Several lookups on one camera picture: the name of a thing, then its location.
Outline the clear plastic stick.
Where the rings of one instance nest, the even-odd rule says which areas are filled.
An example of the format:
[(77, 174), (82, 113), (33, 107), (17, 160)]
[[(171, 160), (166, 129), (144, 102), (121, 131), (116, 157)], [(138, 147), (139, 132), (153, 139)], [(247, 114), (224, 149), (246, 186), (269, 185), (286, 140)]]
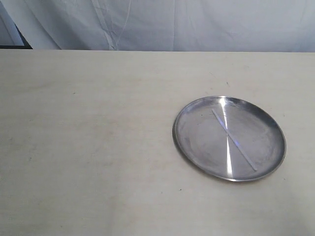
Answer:
[(230, 133), (230, 131), (228, 130), (228, 128), (226, 127), (225, 123), (221, 120), (221, 118), (219, 117), (219, 115), (217, 114), (217, 112), (214, 109), (211, 109), (212, 113), (214, 114), (214, 116), (216, 117), (216, 119), (218, 120), (218, 122), (220, 123), (221, 127), (224, 129), (224, 131), (226, 132), (226, 134), (230, 137), (230, 139), (233, 141), (233, 143), (235, 144), (235, 146), (238, 148), (238, 150), (240, 151), (240, 153), (243, 155), (243, 157), (246, 159), (246, 161), (250, 164), (250, 166), (252, 167), (252, 169), (254, 171), (257, 171), (257, 167), (255, 166), (255, 164), (251, 161), (251, 159), (248, 157), (248, 155), (245, 153), (245, 151), (242, 149), (242, 147), (240, 146), (240, 144), (238, 143), (238, 141), (236, 140), (235, 137), (233, 137), (233, 135)]

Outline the round stainless steel plate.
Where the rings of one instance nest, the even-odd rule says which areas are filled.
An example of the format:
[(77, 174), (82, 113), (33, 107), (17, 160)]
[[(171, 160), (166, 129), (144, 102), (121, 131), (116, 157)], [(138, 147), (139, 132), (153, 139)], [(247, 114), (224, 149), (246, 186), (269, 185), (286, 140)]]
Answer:
[[(257, 167), (254, 171), (212, 113), (214, 109)], [(172, 136), (183, 158), (200, 171), (232, 182), (262, 179), (284, 161), (286, 140), (262, 108), (230, 96), (207, 96), (177, 114)]]

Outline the white backdrop sheet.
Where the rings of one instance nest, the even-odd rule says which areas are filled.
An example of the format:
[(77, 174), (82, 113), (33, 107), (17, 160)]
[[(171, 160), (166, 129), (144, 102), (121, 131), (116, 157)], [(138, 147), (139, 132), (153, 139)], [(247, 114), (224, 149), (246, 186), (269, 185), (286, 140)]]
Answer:
[(3, 0), (34, 49), (313, 52), (312, 0)]

